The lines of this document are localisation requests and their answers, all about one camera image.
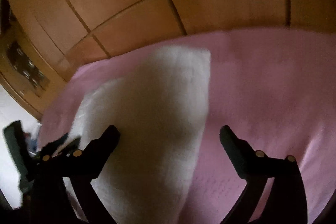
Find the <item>white knitted sweater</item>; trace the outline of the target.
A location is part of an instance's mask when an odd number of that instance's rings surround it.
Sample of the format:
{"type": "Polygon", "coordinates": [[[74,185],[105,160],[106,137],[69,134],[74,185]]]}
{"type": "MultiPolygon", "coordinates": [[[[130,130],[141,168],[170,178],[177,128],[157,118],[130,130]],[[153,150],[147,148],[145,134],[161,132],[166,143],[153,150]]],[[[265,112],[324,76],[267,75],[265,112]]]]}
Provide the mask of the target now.
{"type": "Polygon", "coordinates": [[[114,125],[120,143],[93,188],[118,223],[176,223],[209,109],[208,50],[162,47],[84,96],[68,140],[80,148],[114,125]]]}

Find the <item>wooden shelf unit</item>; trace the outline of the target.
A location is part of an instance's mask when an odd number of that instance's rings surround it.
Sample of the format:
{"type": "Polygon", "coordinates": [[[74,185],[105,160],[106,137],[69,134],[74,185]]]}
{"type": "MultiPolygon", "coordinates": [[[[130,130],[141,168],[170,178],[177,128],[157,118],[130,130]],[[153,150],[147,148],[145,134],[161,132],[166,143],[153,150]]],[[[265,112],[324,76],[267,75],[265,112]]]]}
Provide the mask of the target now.
{"type": "Polygon", "coordinates": [[[8,0],[1,0],[1,84],[38,120],[66,84],[30,42],[8,0]]]}

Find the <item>pink bed cover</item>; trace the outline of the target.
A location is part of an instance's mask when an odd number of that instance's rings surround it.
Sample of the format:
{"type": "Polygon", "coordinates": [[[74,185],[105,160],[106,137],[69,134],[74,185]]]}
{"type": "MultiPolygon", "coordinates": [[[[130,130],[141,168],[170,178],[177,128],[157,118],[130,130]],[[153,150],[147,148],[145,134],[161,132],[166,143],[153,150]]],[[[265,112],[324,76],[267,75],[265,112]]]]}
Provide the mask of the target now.
{"type": "Polygon", "coordinates": [[[124,77],[162,47],[208,50],[209,109],[176,223],[219,223],[243,191],[219,140],[228,125],[270,157],[293,155],[313,222],[335,191],[335,36],[285,28],[210,32],[84,65],[45,111],[40,147],[70,133],[88,93],[124,77]]]}

